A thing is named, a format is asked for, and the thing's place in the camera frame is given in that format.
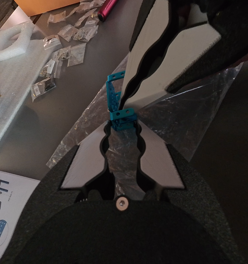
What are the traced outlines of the white foam strip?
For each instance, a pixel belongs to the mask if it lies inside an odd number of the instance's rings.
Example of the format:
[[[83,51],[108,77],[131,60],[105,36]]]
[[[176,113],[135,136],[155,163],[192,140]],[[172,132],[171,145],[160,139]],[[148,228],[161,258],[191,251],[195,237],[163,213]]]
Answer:
[[[26,21],[0,30],[0,61],[26,53],[35,25]]]

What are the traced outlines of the blue metal bracket assembly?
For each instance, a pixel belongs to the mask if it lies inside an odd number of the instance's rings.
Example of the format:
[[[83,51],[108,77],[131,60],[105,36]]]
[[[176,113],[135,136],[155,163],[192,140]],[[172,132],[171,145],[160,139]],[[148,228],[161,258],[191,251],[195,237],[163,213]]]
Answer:
[[[112,82],[123,79],[124,76],[125,71],[117,72],[108,75],[106,81],[108,110],[112,128],[115,131],[130,129],[134,127],[134,122],[137,120],[137,114],[135,114],[133,108],[119,110],[121,91],[115,92]]]

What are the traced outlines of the pile of small screw bags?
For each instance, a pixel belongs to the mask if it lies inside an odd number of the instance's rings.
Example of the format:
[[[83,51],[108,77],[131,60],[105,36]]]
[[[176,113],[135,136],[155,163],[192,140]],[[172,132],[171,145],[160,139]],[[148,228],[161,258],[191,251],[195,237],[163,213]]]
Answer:
[[[86,44],[97,34],[98,12],[105,1],[80,1],[68,15],[66,11],[58,14],[50,14],[49,23],[66,22],[66,19],[74,14],[80,18],[74,25],[64,25],[57,34],[50,35],[43,40],[44,49],[50,50],[50,60],[46,62],[39,72],[43,80],[31,86],[31,98],[36,98],[56,87],[54,79],[59,79],[62,71],[63,61],[67,61],[67,67],[83,63]]]

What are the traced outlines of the white foam sheet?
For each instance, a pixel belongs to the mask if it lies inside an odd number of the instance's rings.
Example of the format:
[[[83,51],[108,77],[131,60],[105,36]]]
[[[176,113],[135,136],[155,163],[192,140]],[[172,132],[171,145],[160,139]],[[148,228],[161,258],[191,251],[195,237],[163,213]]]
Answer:
[[[50,51],[43,39],[30,40],[26,53],[0,61],[0,140],[28,96]]]

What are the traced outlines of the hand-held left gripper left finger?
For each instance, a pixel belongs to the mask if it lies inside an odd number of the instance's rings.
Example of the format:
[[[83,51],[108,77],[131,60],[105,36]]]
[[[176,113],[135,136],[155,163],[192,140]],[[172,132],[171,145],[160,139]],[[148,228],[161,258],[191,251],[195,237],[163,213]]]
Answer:
[[[105,121],[83,139],[62,181],[61,189],[81,189],[106,172],[111,121]]]

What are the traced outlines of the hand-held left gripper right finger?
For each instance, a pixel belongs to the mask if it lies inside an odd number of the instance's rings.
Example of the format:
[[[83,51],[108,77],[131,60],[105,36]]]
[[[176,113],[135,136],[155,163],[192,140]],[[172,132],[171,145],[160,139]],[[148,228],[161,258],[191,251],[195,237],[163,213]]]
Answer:
[[[185,189],[166,142],[142,121],[136,121],[137,162],[136,182],[142,190],[156,186],[163,189]]]

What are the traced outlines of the cardboard box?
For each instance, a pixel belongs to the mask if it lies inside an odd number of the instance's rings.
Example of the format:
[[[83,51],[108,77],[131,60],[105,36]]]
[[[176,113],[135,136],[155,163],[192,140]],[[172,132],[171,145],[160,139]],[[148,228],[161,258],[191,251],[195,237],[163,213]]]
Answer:
[[[15,0],[15,3],[28,16],[42,14],[48,11],[79,3],[80,0]]]

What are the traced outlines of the clear plastic bag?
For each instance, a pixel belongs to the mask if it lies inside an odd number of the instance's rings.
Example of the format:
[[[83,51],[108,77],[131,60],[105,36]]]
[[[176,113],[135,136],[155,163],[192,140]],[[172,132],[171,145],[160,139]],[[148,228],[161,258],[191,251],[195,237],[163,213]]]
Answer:
[[[162,101],[140,109],[137,111],[138,119],[190,161],[243,62],[236,64],[236,67],[190,83]],[[62,139],[46,166],[51,169],[73,146],[79,145],[104,121],[109,120],[107,106],[104,84]],[[109,170],[116,177],[116,195],[126,194],[140,199],[143,191],[135,182],[139,156],[136,141],[135,128],[118,132],[111,130],[106,156]]]

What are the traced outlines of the open instruction manual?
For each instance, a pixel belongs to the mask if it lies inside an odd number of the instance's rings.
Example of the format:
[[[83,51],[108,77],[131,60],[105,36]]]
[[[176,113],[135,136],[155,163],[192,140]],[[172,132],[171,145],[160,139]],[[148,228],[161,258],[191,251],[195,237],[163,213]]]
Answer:
[[[0,171],[0,258],[39,180]]]

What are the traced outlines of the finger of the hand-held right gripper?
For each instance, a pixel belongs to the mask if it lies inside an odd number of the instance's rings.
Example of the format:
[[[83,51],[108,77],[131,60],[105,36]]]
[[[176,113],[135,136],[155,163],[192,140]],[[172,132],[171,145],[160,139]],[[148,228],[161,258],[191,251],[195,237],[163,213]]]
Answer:
[[[124,108],[139,110],[168,95],[168,87],[221,39],[210,24],[182,30],[167,48],[157,70],[143,80],[138,91],[128,98]]]
[[[160,77],[152,74],[146,78],[146,75],[151,61],[157,57],[152,49],[161,40],[169,25],[169,1],[154,1],[146,13],[147,17],[128,57],[118,110],[130,107],[140,109],[167,93],[163,81],[158,80]]]

